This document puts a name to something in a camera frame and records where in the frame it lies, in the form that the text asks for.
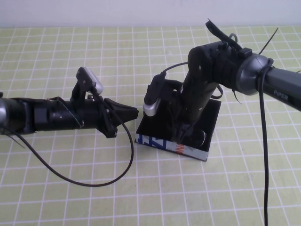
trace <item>green grid surface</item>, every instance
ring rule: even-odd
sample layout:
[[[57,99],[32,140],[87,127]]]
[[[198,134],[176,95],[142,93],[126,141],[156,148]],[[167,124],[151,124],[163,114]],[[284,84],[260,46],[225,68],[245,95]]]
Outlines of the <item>green grid surface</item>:
[[[275,26],[221,27],[259,52]],[[54,27],[0,29],[4,97],[71,97],[76,72],[91,69],[103,97],[143,115],[147,85],[190,49],[217,39],[200,27]],[[281,26],[263,54],[274,66],[301,69],[301,26]],[[183,81],[186,66],[168,73]],[[251,226],[263,225],[264,164],[259,96],[224,89],[207,162],[135,144],[130,171],[100,188],[65,182],[28,148],[0,137],[0,226]],[[301,225],[301,114],[265,95],[269,143],[269,224]],[[126,132],[106,139],[95,129],[24,136],[64,176],[100,183],[130,159]]]

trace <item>black cylinder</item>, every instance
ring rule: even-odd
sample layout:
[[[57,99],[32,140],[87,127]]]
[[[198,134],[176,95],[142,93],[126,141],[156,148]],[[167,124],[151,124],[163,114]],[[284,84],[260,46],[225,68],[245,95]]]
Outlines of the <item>black cylinder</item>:
[[[76,109],[71,101],[66,101],[64,104],[58,100],[50,100],[35,105],[34,127],[36,131],[79,129],[75,115],[83,121],[85,129],[97,128],[102,116],[98,103],[93,102],[92,99],[86,99],[84,104]]]

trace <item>white grid line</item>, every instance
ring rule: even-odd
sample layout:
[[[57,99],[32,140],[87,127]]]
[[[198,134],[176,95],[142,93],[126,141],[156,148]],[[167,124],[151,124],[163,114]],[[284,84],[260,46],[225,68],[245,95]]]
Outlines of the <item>white grid line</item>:
[[[60,29],[59,29],[58,32],[57,32],[56,41],[58,40],[58,33],[59,33],[59,31],[60,31]],[[51,65],[52,65],[52,62],[53,62],[54,55],[55,55],[55,51],[53,51],[53,54],[52,54]],[[49,77],[50,77],[50,71],[49,71],[48,77],[47,77],[47,84],[48,84],[48,82],[49,82]],[[54,138],[53,138],[53,142],[52,142],[52,150],[54,149],[54,146],[55,146],[55,136],[56,136],[56,131],[55,131]],[[49,164],[51,164],[52,154],[53,154],[53,152],[50,152]],[[48,171],[47,171],[47,175],[46,175],[46,182],[48,181],[49,173],[50,173],[50,171],[48,170]],[[43,206],[44,206],[44,202],[43,202],[43,201],[44,201],[44,199],[45,199],[46,188],[47,188],[47,184],[45,184],[44,191],[43,191],[43,197],[42,197],[42,204],[41,204],[41,209],[40,209],[40,215],[39,215],[38,226],[40,226],[40,224],[41,224],[41,218],[42,218],[42,214],[43,214]]]
[[[286,207],[298,207],[299,205],[290,205],[290,206],[286,206]],[[271,206],[271,209],[280,209],[280,206]],[[212,212],[226,212],[226,211],[236,211],[236,210],[257,210],[257,208],[240,208],[240,209],[222,209],[222,210],[212,210]],[[208,213],[209,210],[195,210],[195,211],[188,211],[188,213]],[[164,215],[179,215],[179,214],[185,214],[184,211],[178,211],[178,212],[165,212]],[[159,215],[158,213],[143,213],[140,214],[140,216],[157,216]],[[137,217],[137,214],[127,214],[127,215],[117,215],[115,216],[115,218],[126,218],[126,217]],[[103,217],[91,217],[90,219],[104,219],[104,218],[112,218],[112,216],[103,216]],[[86,220],[87,218],[65,218],[65,219],[49,219],[49,220],[42,220],[41,222],[57,222],[57,221],[68,221],[68,220]],[[37,221],[32,220],[32,221],[18,221],[18,223],[24,223],[24,224],[28,224],[28,223],[36,223]],[[4,222],[4,223],[0,223],[0,225],[6,225],[9,224],[11,222]]]
[[[32,139],[32,145],[34,144],[35,137],[36,137],[36,135],[34,134],[33,139]],[[33,154],[32,154],[32,153],[29,153],[29,154],[28,154],[28,160],[27,160],[26,168],[25,168],[25,174],[24,174],[24,178],[23,178],[23,184],[22,184],[21,191],[20,191],[19,202],[18,202],[18,204],[17,204],[16,214],[15,214],[15,220],[14,220],[14,226],[15,226],[15,224],[16,224],[15,222],[16,222],[17,216],[18,216],[18,211],[19,211],[20,202],[21,202],[21,199],[22,199],[22,193],[23,193],[23,189],[24,189],[24,184],[25,184],[26,175],[27,175],[28,166],[29,166],[29,162],[30,162],[31,156],[33,156]]]
[[[73,29],[73,32],[72,32],[72,41],[73,41],[73,38],[74,38],[74,29]],[[71,179],[71,176],[72,176],[72,164],[73,164],[73,158],[74,158],[74,148],[75,148],[75,145],[76,145],[76,137],[77,137],[77,130],[75,130],[75,136],[74,136],[74,141],[73,141],[73,150],[72,150],[72,156],[71,156],[71,166],[70,166],[70,171],[69,171],[69,179]],[[67,186],[67,195],[66,195],[66,200],[65,200],[63,226],[65,225],[65,219],[66,219],[66,214],[67,214],[67,206],[68,206],[68,200],[69,200],[69,190],[70,190],[70,183]]]
[[[133,41],[132,41],[132,45],[134,47],[134,28],[132,28],[132,36],[133,36]],[[135,65],[135,57],[134,57],[134,49],[133,49],[133,65]],[[136,93],[135,93],[135,79],[134,79],[134,105],[136,106]],[[134,149],[135,149],[135,154],[136,155],[136,191],[137,191],[137,225],[140,225],[140,219],[139,219],[139,182],[138,182],[138,149],[137,149],[137,145],[134,144]]]
[[[196,44],[195,44],[195,41],[194,41],[194,36],[193,36],[191,27],[190,27],[190,32],[191,32],[191,35],[192,35],[193,45],[195,46]],[[200,165],[202,166],[202,172],[204,172],[204,166],[203,166],[203,164],[201,163]],[[210,202],[210,198],[209,198],[208,186],[207,186],[205,175],[203,175],[203,178],[204,178],[204,182],[205,182],[205,188],[206,188],[206,193],[207,193],[208,205],[209,205],[209,209],[210,209],[211,221],[212,221],[212,225],[215,226],[214,218],[213,218],[213,213],[211,211],[212,208],[211,208],[211,202]]]
[[[181,51],[181,48],[180,48],[180,41],[179,41],[179,35],[178,35],[177,28],[175,28],[175,31],[176,31],[177,38],[178,38],[178,44],[179,44],[179,51],[180,51],[180,54],[181,54],[181,60],[182,60],[182,62],[184,62],[183,57],[182,57],[182,51]],[[183,181],[183,173],[182,173],[182,167],[181,167],[181,158],[180,158],[180,156],[178,156],[178,158],[179,158],[180,174],[181,174],[181,181],[182,181],[182,189],[185,192],[184,181]],[[189,217],[188,217],[186,195],[183,195],[183,196],[184,196],[184,204],[185,204],[185,211],[186,211],[186,220],[187,220],[187,225],[189,226],[190,223],[189,223]]]
[[[220,153],[222,155],[222,149],[221,149],[217,134],[216,134],[216,140],[217,140],[217,144],[218,144]],[[233,204],[233,208],[234,208],[234,212],[235,212],[236,221],[237,221],[238,226],[240,226],[240,222],[239,222],[237,211],[236,211],[236,205],[235,205],[233,194],[232,194],[232,189],[231,189],[230,182],[229,182],[229,177],[228,177],[227,169],[226,169],[225,162],[224,162],[223,158],[222,158],[222,164],[223,164],[223,168],[226,172],[227,183],[228,183],[228,186],[229,186],[229,189],[230,189],[230,195],[231,195],[231,200],[232,200],[232,204]]]
[[[148,45],[148,51],[149,51],[149,67],[150,67],[150,80],[152,79],[152,71],[151,71],[151,52],[150,52],[150,41],[149,41],[149,31],[148,27],[146,28],[146,35],[147,35],[147,45]],[[156,149],[156,154],[157,154],[157,163],[158,163],[158,173],[160,173],[160,163],[159,163],[159,150]],[[159,178],[159,190],[160,190],[160,204],[161,204],[161,216],[162,216],[162,226],[165,225],[164,222],[164,210],[163,210],[163,199],[162,199],[162,187],[161,187],[161,179]]]

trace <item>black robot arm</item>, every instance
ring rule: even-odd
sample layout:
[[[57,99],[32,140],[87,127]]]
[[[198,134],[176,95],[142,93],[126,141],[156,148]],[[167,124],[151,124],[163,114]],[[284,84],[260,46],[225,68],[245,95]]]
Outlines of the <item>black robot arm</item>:
[[[0,124],[10,127],[19,134],[37,131],[72,129],[97,129],[107,138],[116,137],[117,126],[121,123],[113,116],[112,110],[123,123],[138,117],[134,107],[116,103],[100,95],[103,86],[87,68],[77,72],[77,83],[69,101],[60,97],[51,99],[0,98]]]
[[[212,100],[216,88],[223,85],[234,93],[248,96],[259,93],[265,169],[264,223],[267,226],[269,167],[263,94],[301,111],[301,75],[275,68],[273,59],[261,55],[263,50],[256,54],[242,48],[235,34],[225,35],[210,20],[206,26],[220,41],[191,49],[183,83],[166,80],[166,71],[154,77],[144,98],[144,116],[137,130],[137,142],[206,161],[221,104]],[[154,139],[163,140],[165,145],[159,145]]]

